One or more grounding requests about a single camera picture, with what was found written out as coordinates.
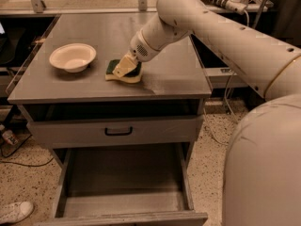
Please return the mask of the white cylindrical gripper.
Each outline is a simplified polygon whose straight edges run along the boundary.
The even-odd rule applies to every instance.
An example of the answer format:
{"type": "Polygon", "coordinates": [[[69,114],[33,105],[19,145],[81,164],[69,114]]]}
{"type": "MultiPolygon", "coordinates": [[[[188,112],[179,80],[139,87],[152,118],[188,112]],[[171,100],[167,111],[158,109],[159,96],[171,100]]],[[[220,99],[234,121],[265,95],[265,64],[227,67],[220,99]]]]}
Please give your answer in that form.
{"type": "Polygon", "coordinates": [[[113,70],[118,78],[133,71],[140,62],[156,57],[166,47],[166,33],[160,25],[145,25],[135,33],[130,42],[130,54],[126,54],[113,70]]]}

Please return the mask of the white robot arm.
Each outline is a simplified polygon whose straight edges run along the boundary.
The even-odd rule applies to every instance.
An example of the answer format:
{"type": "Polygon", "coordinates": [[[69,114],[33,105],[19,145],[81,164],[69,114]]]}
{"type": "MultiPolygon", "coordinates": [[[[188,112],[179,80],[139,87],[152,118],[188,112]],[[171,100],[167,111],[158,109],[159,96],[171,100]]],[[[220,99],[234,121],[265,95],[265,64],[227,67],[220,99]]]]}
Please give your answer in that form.
{"type": "Polygon", "coordinates": [[[223,226],[301,226],[301,50],[211,12],[200,0],[157,0],[156,10],[114,75],[195,35],[265,100],[231,136],[223,226]]]}

